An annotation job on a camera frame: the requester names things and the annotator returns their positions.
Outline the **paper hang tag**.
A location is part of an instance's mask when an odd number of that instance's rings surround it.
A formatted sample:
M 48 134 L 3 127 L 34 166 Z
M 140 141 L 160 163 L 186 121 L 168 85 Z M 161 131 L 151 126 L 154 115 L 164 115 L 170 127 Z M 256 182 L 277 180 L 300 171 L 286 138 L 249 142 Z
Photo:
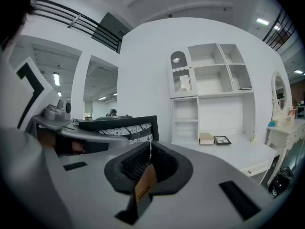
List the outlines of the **paper hang tag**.
M 134 193 L 135 201 L 138 204 L 141 199 L 150 191 L 151 188 L 157 184 L 157 176 L 155 168 L 152 164 L 148 165 L 145 169 L 139 182 L 136 184 Z

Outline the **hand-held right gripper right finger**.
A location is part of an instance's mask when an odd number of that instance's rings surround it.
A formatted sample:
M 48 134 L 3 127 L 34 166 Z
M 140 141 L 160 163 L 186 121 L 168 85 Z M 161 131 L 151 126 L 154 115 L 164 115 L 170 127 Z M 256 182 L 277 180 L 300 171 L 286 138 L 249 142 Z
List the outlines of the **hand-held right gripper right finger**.
M 167 143 L 193 166 L 189 182 L 176 194 L 154 196 L 138 219 L 139 229 L 231 229 L 243 222 L 219 184 L 233 181 L 260 209 L 272 203 L 269 193 L 224 160 Z

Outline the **person's left hand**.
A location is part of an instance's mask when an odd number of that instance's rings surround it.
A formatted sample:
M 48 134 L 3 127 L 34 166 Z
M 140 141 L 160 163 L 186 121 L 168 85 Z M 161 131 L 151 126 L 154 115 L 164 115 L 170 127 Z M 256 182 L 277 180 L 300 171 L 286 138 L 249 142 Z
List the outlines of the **person's left hand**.
M 84 142 L 69 137 L 63 137 L 55 132 L 40 132 L 38 140 L 43 146 L 51 146 L 57 155 L 79 155 L 84 153 Z

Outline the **black and white patterned board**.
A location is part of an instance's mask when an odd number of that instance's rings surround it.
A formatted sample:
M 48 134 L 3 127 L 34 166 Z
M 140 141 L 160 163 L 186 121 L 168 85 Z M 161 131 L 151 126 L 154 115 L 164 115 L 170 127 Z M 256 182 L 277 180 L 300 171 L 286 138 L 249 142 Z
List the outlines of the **black and white patterned board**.
M 100 117 L 94 121 L 79 122 L 79 128 L 86 131 L 110 136 L 122 136 L 129 144 L 159 140 L 157 116 Z

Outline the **white shelf desk unit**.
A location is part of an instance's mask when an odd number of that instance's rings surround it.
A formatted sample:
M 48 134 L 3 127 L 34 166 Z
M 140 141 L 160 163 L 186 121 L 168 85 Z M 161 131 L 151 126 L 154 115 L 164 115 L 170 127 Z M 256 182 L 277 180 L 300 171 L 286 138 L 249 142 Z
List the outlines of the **white shelf desk unit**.
M 171 99 L 172 143 L 223 159 L 261 183 L 275 156 L 262 141 L 250 141 L 255 122 L 251 77 L 235 44 L 188 47 L 198 95 Z M 252 87 L 251 91 L 238 91 Z M 199 134 L 226 136 L 231 145 L 199 145 Z

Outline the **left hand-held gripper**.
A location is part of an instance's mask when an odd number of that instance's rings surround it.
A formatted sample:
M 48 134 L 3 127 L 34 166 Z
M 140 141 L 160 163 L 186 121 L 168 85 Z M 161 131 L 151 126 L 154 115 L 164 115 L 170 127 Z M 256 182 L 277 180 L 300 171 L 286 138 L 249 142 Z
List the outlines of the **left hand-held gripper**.
M 57 107 L 58 93 L 30 57 L 16 68 L 0 62 L 0 136 L 38 125 L 56 131 L 69 123 L 71 114 Z

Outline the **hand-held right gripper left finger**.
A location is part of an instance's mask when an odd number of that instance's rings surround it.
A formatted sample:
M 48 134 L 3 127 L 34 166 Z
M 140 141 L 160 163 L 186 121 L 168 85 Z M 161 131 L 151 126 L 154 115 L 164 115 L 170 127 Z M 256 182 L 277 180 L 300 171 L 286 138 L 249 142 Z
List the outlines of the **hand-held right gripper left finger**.
M 149 210 L 130 225 L 116 215 L 127 209 L 131 196 L 117 192 L 105 176 L 106 164 L 128 152 L 149 148 L 148 142 L 80 156 L 58 157 L 53 148 L 44 155 L 56 192 L 67 210 L 60 222 L 70 229 L 153 229 Z

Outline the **beige flat box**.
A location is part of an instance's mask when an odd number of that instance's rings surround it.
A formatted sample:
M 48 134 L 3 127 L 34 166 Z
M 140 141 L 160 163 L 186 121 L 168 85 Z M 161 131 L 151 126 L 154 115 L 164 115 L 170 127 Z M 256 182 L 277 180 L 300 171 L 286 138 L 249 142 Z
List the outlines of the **beige flat box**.
M 213 145 L 214 137 L 210 133 L 200 133 L 199 134 L 199 145 Z

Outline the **white fluted glass cabinet door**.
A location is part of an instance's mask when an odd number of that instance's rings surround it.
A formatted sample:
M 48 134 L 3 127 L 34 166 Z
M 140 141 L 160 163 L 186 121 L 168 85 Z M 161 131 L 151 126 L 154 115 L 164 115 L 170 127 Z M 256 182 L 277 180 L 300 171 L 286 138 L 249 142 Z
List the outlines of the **white fluted glass cabinet door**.
M 170 98 L 198 95 L 196 77 L 188 47 L 183 46 L 166 55 Z

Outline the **black floor device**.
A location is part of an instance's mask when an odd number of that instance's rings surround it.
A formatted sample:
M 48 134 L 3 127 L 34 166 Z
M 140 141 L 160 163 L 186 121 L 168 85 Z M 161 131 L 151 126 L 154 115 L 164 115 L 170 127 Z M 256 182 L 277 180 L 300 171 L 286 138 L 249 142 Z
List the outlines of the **black floor device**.
M 288 187 L 291 186 L 294 180 L 294 175 L 290 167 L 283 167 L 275 175 L 271 183 L 268 185 L 268 192 L 271 197 L 275 198 L 282 194 Z

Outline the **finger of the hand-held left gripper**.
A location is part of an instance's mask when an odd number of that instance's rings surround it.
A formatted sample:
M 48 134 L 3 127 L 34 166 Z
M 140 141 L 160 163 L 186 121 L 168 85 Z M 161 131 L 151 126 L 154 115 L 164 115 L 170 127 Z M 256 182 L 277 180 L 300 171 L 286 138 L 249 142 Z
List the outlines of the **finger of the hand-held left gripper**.
M 132 125 L 99 131 L 80 129 L 78 125 L 67 125 L 56 130 L 57 151 L 107 151 L 118 146 L 150 142 L 153 139 L 151 125 Z

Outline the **framed deer picture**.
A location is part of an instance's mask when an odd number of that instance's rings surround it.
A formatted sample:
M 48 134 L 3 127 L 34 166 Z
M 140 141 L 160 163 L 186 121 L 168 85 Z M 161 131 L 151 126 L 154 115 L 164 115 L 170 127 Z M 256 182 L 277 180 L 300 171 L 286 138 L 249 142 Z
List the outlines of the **framed deer picture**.
M 231 145 L 232 142 L 226 136 L 214 136 L 216 145 Z

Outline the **black balcony railing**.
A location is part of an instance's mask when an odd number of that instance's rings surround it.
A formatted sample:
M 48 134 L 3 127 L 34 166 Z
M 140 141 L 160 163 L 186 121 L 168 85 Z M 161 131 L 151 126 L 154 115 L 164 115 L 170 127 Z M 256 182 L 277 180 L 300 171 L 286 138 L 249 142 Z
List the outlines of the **black balcony railing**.
M 50 19 L 79 31 L 109 49 L 120 52 L 122 38 L 90 17 L 50 0 L 31 0 L 34 15 Z
M 278 51 L 295 32 L 296 28 L 291 18 L 287 12 L 281 8 L 271 29 L 263 38 L 263 42 L 275 51 Z

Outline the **white vanity table with mirror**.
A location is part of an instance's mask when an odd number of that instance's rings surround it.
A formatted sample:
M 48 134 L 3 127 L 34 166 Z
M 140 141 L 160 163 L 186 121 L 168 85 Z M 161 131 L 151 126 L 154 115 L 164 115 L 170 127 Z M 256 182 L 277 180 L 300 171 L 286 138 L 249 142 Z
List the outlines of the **white vanity table with mirror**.
M 282 107 L 277 99 L 277 82 L 280 82 L 284 91 L 284 106 Z M 271 121 L 274 122 L 274 126 L 267 127 L 269 130 L 267 146 L 273 146 L 277 152 L 276 156 L 279 158 L 267 185 L 271 184 L 279 172 L 287 152 L 292 149 L 293 145 L 300 139 L 305 141 L 305 120 L 295 119 L 295 115 L 290 113 L 293 110 L 290 86 L 285 85 L 279 71 L 275 71 L 272 75 L 272 94 L 273 112 Z

